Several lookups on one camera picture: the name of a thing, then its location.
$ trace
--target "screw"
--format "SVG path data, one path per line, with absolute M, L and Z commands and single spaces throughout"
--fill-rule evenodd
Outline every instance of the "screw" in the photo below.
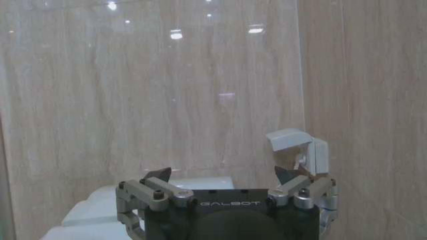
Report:
M 307 188 L 299 189 L 298 195 L 303 198 L 310 198 L 310 190 Z
M 123 189 L 126 187 L 126 181 L 119 182 L 119 188 Z
M 153 198 L 154 200 L 162 200 L 166 197 L 166 193 L 162 190 L 154 191 Z

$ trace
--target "beige marble tile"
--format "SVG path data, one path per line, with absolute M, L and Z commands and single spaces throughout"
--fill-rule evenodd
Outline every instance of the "beige marble tile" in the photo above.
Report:
M 427 6 L 425 1 L 345 2 L 355 146 L 366 166 L 359 182 L 369 195 L 425 226 L 427 212 L 417 206 L 427 201 Z
M 422 0 L 299 1 L 307 129 L 363 206 L 335 239 L 426 236 L 426 20 Z
M 15 239 L 11 189 L 0 118 L 0 238 Z
M 301 0 L 298 11 L 306 129 L 329 141 L 330 171 L 341 178 L 351 153 L 342 1 Z
M 266 134 L 305 128 L 294 0 L 27 3 L 0 0 L 21 240 L 41 237 L 97 187 L 158 168 L 270 184 L 262 175 L 283 160 Z

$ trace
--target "robotic hand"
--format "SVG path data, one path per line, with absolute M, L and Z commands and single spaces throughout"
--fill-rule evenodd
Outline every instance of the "robotic hand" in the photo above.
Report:
M 118 220 L 133 240 L 322 239 L 338 217 L 335 180 L 275 172 L 274 189 L 191 190 L 169 184 L 171 168 L 153 171 L 121 182 Z

